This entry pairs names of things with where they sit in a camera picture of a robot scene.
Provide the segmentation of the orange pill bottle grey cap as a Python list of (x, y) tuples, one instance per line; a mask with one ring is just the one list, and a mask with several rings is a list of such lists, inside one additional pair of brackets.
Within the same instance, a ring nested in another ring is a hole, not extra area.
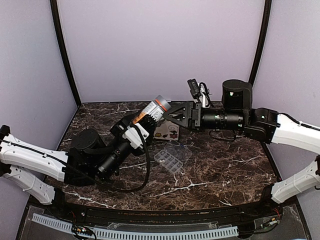
[(152, 116), (157, 122), (163, 117), (164, 112), (155, 102), (152, 100), (141, 112), (132, 120), (133, 124), (138, 123), (145, 115)]

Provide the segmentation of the clear plastic pill organizer box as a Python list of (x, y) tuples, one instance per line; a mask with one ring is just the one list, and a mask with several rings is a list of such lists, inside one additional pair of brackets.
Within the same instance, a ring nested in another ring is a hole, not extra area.
[(170, 140), (163, 149), (154, 155), (154, 160), (171, 174), (177, 174), (192, 154), (192, 151), (183, 144)]

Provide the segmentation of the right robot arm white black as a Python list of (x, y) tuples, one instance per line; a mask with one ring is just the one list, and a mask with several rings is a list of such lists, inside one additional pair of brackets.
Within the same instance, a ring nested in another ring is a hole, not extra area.
[[(320, 129), (294, 119), (287, 113), (268, 108), (253, 108), (253, 86), (239, 79), (222, 83), (222, 107), (203, 107), (200, 87), (195, 79), (188, 80), (190, 93), (197, 102), (185, 101), (172, 107), (163, 117), (182, 128), (194, 132), (204, 130), (230, 130), (264, 144), (283, 144), (320, 153)], [(320, 189), (320, 158), (285, 180), (266, 186), (255, 213), (266, 217), (275, 204), (308, 189)]]

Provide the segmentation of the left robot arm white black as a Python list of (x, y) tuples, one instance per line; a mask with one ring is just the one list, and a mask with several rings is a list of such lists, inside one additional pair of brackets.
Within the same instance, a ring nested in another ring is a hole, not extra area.
[(14, 137), (10, 127), (0, 128), (0, 175), (35, 197), (60, 218), (71, 213), (64, 192), (44, 183), (32, 171), (42, 173), (67, 185), (83, 187), (102, 185), (119, 172), (130, 156), (146, 156), (160, 118), (147, 113), (124, 116), (110, 130), (114, 136), (105, 144), (95, 129), (85, 129), (73, 140), (68, 151), (41, 148)]

